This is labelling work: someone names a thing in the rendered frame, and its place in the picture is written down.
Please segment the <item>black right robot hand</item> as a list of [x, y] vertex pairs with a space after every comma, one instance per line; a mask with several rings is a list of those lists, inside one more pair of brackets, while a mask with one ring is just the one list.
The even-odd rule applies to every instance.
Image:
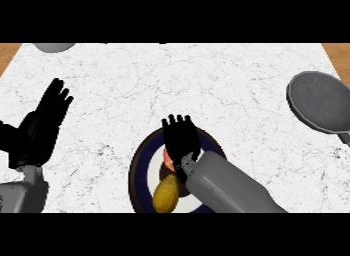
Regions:
[[201, 154], [201, 140], [196, 126], [190, 116], [168, 115], [162, 119], [164, 142], [168, 156], [173, 160], [174, 171], [180, 183], [187, 181], [187, 173], [185, 169], [190, 166], [190, 162], [198, 161]]

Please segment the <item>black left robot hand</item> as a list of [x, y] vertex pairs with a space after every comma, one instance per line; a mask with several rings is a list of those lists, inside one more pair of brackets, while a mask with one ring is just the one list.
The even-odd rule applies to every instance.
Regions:
[[55, 78], [19, 127], [0, 120], [0, 150], [9, 154], [10, 169], [25, 165], [41, 167], [47, 163], [72, 100], [63, 81]]

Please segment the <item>dark blue rimmed plate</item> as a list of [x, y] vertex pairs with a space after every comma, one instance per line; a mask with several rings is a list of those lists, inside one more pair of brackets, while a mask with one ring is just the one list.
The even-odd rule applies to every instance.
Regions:
[[[143, 140], [133, 157], [128, 172], [128, 193], [134, 211], [155, 213], [153, 192], [159, 182], [173, 174], [164, 163], [164, 135], [158, 129]], [[179, 185], [180, 197], [174, 213], [213, 213], [189, 193], [186, 186]]]

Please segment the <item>grey frying pan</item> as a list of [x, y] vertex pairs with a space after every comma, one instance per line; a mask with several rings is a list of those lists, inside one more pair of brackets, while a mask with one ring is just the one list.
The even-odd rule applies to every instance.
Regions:
[[316, 131], [335, 134], [350, 147], [350, 87], [332, 75], [304, 71], [286, 86], [286, 102], [298, 120]]

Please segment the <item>grey round bowl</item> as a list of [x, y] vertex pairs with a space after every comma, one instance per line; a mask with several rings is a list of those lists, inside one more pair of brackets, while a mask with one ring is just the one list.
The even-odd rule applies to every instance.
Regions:
[[44, 53], [59, 53], [71, 49], [75, 44], [74, 43], [35, 43], [34, 46]]

